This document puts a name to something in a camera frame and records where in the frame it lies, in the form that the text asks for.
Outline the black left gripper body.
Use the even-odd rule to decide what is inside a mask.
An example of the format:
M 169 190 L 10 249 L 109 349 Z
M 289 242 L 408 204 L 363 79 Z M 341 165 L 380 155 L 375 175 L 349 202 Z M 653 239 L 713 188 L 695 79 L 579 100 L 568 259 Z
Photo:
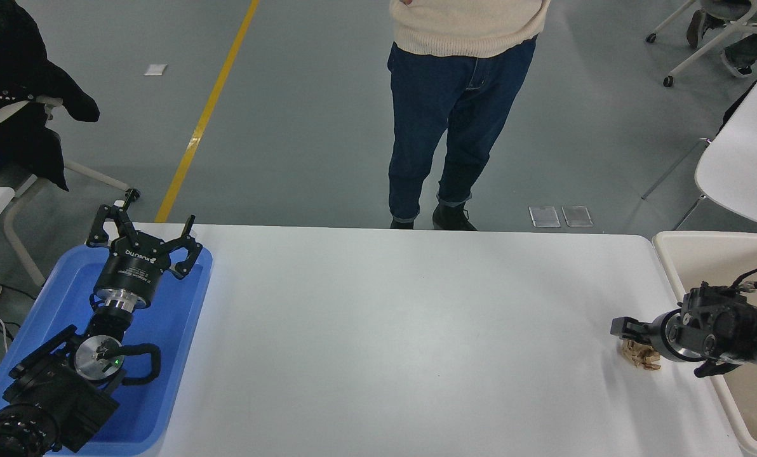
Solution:
M 140 234 L 140 240 L 117 238 L 111 244 L 108 260 L 100 273 L 94 294 L 101 299 L 124 291 L 138 300 L 152 300 L 163 278 L 172 266 L 171 254 L 186 247 L 183 239 L 163 242 L 160 238 Z

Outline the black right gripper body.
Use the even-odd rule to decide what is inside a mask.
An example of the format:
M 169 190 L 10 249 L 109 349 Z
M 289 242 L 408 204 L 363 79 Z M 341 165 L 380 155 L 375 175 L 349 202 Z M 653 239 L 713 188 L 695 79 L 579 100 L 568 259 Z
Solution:
M 672 312 L 667 312 L 666 314 L 657 316 L 651 323 L 639 322 L 635 324 L 635 341 L 642 345 L 650 345 L 665 359 L 669 359 L 669 361 L 673 359 L 673 353 L 667 341 L 666 325 L 672 314 Z

